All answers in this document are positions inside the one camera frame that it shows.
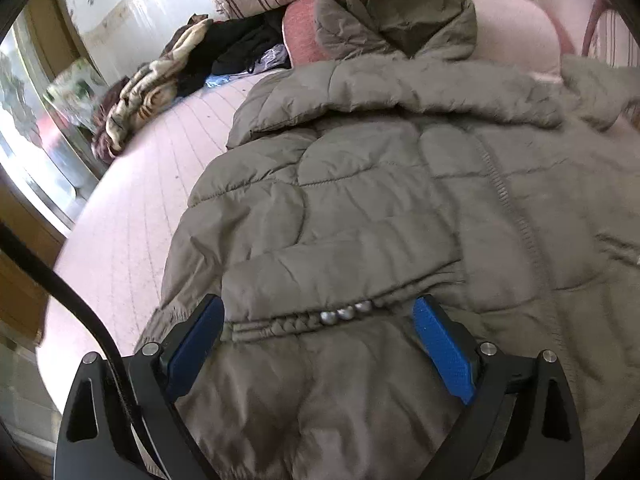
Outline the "olive green puffer jacket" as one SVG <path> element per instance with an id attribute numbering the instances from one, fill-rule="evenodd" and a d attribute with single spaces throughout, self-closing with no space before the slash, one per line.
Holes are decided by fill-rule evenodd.
<path id="1" fill-rule="evenodd" d="M 159 340 L 209 294 L 178 412 L 224 479 L 414 479 L 460 413 L 412 327 L 430 294 L 500 349 L 554 351 L 588 478 L 639 414 L 639 72 L 473 58 L 472 0 L 316 0 L 321 62 L 268 76 L 172 238 Z"/>

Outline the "brown cream patterned blanket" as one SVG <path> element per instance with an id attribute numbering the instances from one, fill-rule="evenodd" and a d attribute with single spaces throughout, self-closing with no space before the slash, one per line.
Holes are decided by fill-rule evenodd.
<path id="1" fill-rule="evenodd" d="M 135 133 L 177 99 L 189 56 L 213 24 L 206 14 L 192 15 L 176 30 L 159 58 L 141 65 L 134 76 L 122 78 L 107 90 L 92 114 L 96 132 L 91 151 L 97 160 L 111 164 Z"/>

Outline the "pink bed sheet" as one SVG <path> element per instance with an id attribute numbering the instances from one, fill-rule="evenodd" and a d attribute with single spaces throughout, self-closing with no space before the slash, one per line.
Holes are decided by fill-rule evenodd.
<path id="1" fill-rule="evenodd" d="M 226 147 L 232 115 L 258 77 L 204 88 L 137 133 L 107 170 L 54 270 L 86 300 L 122 356 L 160 301 L 172 234 L 196 180 Z"/>

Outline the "black clothing pile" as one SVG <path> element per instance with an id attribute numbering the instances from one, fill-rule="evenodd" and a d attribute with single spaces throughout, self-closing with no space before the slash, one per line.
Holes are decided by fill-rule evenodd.
<path id="1" fill-rule="evenodd" d="M 178 98 L 201 89 L 210 75 L 251 73 L 269 49 L 282 44 L 284 14 L 285 8 L 279 8 L 210 25 L 178 76 Z"/>

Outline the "striped floral quilt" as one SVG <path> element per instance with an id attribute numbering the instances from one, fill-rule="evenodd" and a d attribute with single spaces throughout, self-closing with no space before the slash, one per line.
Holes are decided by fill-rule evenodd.
<path id="1" fill-rule="evenodd" d="M 638 67 L 639 45 L 623 18 L 613 9 L 591 12 L 582 55 L 615 67 Z"/>

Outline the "wooden glass cabinet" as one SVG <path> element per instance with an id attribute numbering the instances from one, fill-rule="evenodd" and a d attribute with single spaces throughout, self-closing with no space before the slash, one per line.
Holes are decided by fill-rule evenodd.
<path id="1" fill-rule="evenodd" d="M 1 220 L 47 266 L 106 171 L 58 90 L 88 100 L 101 81 L 66 0 L 26 0 L 1 40 Z"/>

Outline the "floral box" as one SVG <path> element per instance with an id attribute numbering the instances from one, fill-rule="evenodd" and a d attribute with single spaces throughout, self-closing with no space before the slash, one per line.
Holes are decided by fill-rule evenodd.
<path id="1" fill-rule="evenodd" d="M 93 114 L 108 87 L 85 58 L 78 58 L 63 70 L 43 93 L 47 102 L 68 122 L 96 132 Z"/>

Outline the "pink bolster with red ends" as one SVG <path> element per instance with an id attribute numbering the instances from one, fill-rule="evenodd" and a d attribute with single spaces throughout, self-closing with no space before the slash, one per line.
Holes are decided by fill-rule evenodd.
<path id="1" fill-rule="evenodd" d="M 479 60 L 511 65 L 529 73 L 557 75 L 561 43 L 547 13 L 532 0 L 472 0 L 477 19 Z M 316 0 L 297 0 L 284 14 L 283 38 L 292 64 L 302 66 L 325 61 L 314 31 Z"/>

